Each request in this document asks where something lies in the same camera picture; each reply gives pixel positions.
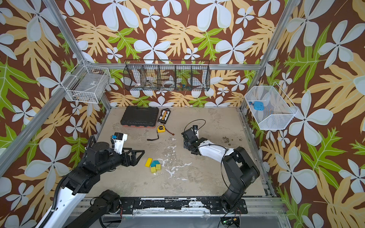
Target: yellow cube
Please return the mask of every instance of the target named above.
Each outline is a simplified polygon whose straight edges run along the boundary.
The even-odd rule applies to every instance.
[[[151,166],[151,163],[152,163],[152,158],[148,158],[145,166],[146,167],[150,167]]]

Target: toy block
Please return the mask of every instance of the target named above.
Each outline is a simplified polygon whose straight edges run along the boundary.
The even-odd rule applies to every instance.
[[[159,161],[153,161],[152,163],[151,163],[151,167],[155,167],[157,164],[159,164],[160,162]]]
[[[145,166],[150,167],[151,163],[152,163],[152,158],[148,158]]]

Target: black wire basket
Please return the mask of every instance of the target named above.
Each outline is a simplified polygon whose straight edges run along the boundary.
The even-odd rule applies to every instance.
[[[205,91],[210,87],[209,61],[169,60],[163,63],[154,59],[154,64],[125,60],[123,71],[125,89]]]

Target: blue block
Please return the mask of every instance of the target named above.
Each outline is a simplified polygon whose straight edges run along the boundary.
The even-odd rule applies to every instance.
[[[156,167],[156,165],[157,164],[159,164],[159,161],[153,161],[152,163],[151,163],[151,167]]]
[[[255,101],[255,103],[253,104],[253,108],[255,110],[262,111],[264,109],[264,104],[260,101]]]

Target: white wire basket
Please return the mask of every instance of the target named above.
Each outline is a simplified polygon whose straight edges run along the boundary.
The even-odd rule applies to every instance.
[[[106,67],[84,65],[65,88],[72,101],[98,104],[111,78]]]
[[[281,89],[282,94],[293,104],[286,93]],[[260,130],[284,130],[298,112],[297,106],[289,107],[287,102],[279,94],[274,86],[254,86],[245,94],[245,99]],[[254,109],[255,102],[262,102],[262,111]]]

